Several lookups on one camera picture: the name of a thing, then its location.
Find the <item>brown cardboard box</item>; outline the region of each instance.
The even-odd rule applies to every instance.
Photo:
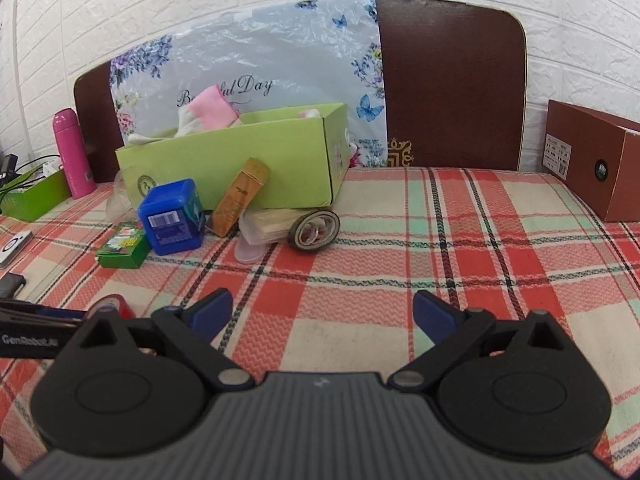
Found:
[[[226,236],[270,173],[271,170],[256,158],[246,161],[214,209],[209,228],[220,237]]]
[[[542,163],[602,220],[640,220],[639,123],[549,101]]]

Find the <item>pink thermos bottle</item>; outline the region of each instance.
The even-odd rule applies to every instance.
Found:
[[[78,116],[71,108],[53,116],[53,134],[62,158],[66,181],[73,198],[80,198],[95,190],[94,176],[84,152]]]

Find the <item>blue plastic container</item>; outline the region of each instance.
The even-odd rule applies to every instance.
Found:
[[[197,249],[204,238],[204,212],[190,178],[153,187],[138,207],[146,237],[156,254]]]

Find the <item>orange product box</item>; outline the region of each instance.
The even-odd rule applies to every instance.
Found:
[[[226,236],[270,173],[260,160],[250,158],[246,161],[211,214],[209,229],[220,237]]]

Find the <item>blue gripper pad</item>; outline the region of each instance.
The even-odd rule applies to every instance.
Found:
[[[430,292],[415,293],[414,321],[434,344],[453,334],[464,320],[464,313]]]
[[[179,311],[180,320],[191,328],[199,339],[210,343],[231,320],[234,298],[226,288],[218,288],[184,310],[174,306],[165,308]]]

